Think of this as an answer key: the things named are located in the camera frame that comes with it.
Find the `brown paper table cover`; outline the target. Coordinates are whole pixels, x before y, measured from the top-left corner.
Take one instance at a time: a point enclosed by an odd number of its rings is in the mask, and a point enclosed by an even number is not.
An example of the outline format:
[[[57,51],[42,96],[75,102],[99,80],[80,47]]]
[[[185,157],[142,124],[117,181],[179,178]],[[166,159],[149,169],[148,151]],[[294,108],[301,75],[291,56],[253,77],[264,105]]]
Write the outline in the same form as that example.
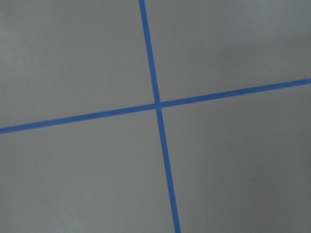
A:
[[[308,233],[308,0],[3,0],[3,233]]]

